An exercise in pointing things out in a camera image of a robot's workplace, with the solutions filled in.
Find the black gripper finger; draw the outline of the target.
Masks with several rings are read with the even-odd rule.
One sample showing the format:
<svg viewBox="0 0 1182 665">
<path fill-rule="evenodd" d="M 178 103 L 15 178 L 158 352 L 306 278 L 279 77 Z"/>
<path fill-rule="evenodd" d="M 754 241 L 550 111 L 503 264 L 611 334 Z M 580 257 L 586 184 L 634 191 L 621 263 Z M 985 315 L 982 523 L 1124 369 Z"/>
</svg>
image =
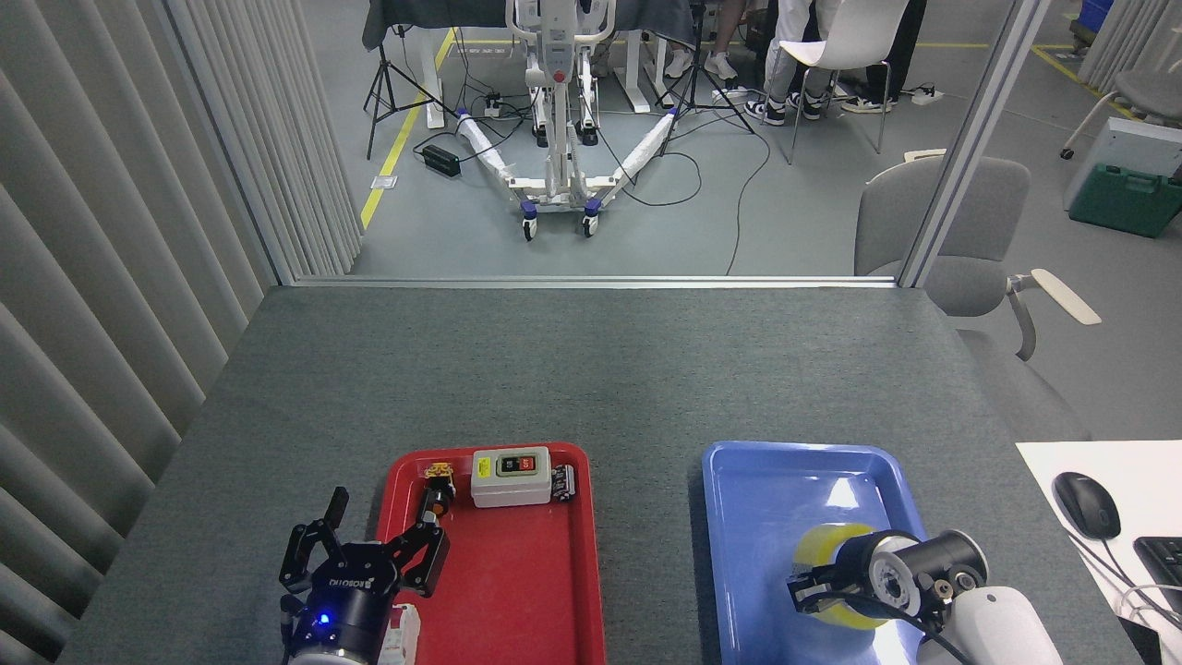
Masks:
<svg viewBox="0 0 1182 665">
<path fill-rule="evenodd" d="M 818 613 L 820 600 L 816 596 L 826 592 L 847 592 L 856 586 L 856 573 L 836 563 L 794 563 L 787 581 L 790 596 L 798 613 Z"/>
<path fill-rule="evenodd" d="M 416 522 L 388 540 L 383 554 L 392 563 L 392 595 L 414 592 L 426 599 L 434 596 L 448 552 L 449 539 L 436 523 Z"/>
<path fill-rule="evenodd" d="M 309 524 L 293 526 L 280 563 L 280 583 L 288 593 L 303 593 L 311 588 L 309 558 L 317 545 L 322 545 L 327 552 L 330 563 L 337 563 L 338 567 L 348 565 L 336 530 L 344 517 L 349 498 L 348 488 L 337 487 L 322 519 L 313 519 Z"/>
</svg>

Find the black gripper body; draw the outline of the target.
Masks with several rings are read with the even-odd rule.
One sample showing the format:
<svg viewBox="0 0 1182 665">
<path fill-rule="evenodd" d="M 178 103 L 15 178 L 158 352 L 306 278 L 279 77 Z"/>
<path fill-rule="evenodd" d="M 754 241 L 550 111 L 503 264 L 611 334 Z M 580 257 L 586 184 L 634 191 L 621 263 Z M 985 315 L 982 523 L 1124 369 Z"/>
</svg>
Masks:
<svg viewBox="0 0 1182 665">
<path fill-rule="evenodd" d="M 311 576 L 296 620 L 293 659 L 379 659 L 392 605 L 392 563 L 383 546 L 343 546 L 345 567 L 325 562 Z"/>
<path fill-rule="evenodd" d="M 853 609 L 873 609 L 873 601 L 879 596 L 873 592 L 870 581 L 871 560 L 873 552 L 886 539 L 892 537 L 892 532 L 873 532 L 850 537 L 838 549 L 836 555 L 836 591 L 856 595 L 860 600 L 845 604 Z"/>
</svg>

